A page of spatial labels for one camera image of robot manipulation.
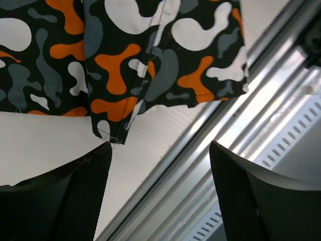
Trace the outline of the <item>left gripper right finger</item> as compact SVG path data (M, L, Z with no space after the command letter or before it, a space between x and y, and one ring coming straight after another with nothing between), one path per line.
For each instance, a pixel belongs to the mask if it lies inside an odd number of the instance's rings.
M216 141L211 171L227 240L320 240L320 186L248 161Z

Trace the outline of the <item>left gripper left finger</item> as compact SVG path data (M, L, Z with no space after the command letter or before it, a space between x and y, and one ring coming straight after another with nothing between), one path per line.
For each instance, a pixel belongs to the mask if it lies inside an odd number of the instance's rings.
M14 186L1 186L1 240L93 240L112 159L105 142Z

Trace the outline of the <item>orange black camo shorts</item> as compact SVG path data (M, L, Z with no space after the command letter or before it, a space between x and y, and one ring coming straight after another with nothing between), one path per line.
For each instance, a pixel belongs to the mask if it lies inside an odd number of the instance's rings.
M1 111L91 118L124 144L154 106L248 91L240 1L1 1Z

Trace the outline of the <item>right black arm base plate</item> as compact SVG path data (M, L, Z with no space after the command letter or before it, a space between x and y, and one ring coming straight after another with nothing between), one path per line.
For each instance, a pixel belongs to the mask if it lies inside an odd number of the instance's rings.
M301 46L307 54L306 67L320 67L320 18L315 17L303 31Z

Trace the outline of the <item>aluminium mounting rail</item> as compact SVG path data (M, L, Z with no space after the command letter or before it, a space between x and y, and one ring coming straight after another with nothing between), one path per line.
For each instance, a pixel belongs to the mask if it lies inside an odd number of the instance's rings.
M138 116L113 148L98 240L224 240L212 140L265 168L317 177L289 158L319 139L320 68L298 40L320 1L244 1L243 11L248 35L267 26L248 51L249 92Z

